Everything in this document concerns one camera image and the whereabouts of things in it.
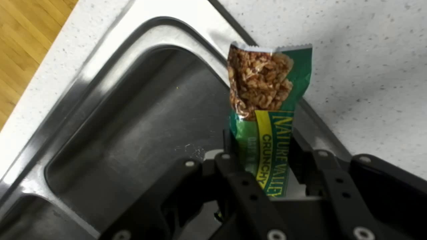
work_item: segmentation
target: granola bar wrapper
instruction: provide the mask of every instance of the granola bar wrapper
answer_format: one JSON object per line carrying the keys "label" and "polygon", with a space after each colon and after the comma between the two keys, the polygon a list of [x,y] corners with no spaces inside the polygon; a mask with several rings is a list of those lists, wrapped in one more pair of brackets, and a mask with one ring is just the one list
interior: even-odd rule
{"label": "granola bar wrapper", "polygon": [[311,46],[229,47],[231,132],[240,163],[269,198],[285,196],[293,111],[309,84],[311,59]]}

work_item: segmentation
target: countertop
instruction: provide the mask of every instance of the countertop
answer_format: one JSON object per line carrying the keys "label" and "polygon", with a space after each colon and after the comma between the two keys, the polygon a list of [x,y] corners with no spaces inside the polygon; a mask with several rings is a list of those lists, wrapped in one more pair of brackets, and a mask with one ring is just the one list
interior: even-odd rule
{"label": "countertop", "polygon": [[[0,134],[0,176],[127,3],[77,3]],[[220,3],[260,46],[313,44],[305,100],[351,154],[427,179],[423,0]]]}

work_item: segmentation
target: screw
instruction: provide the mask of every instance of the screw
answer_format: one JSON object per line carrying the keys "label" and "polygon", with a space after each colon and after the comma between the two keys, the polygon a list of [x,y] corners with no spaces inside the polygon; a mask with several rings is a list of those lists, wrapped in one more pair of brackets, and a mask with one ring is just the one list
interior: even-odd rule
{"label": "screw", "polygon": [[361,156],[361,158],[359,158],[359,160],[363,162],[363,163],[367,163],[367,164],[372,162],[372,160],[371,160],[369,158],[367,158],[367,156]]}
{"label": "screw", "polygon": [[229,160],[231,159],[231,156],[229,155],[227,155],[227,154],[223,154],[223,156],[221,156],[224,160]]}
{"label": "screw", "polygon": [[195,167],[195,166],[196,166],[195,162],[185,162],[185,167],[187,167],[187,168],[191,168],[191,167]]}
{"label": "screw", "polygon": [[285,235],[279,230],[271,230],[267,235],[268,240],[285,240]]}
{"label": "screw", "polygon": [[375,240],[375,235],[365,227],[356,227],[352,234],[357,240]]}
{"label": "screw", "polygon": [[132,235],[129,231],[123,230],[115,234],[115,236],[112,238],[112,240],[131,240]]}
{"label": "screw", "polygon": [[317,154],[319,154],[319,156],[321,156],[321,158],[329,156],[329,154],[328,154],[327,151],[317,151]]}

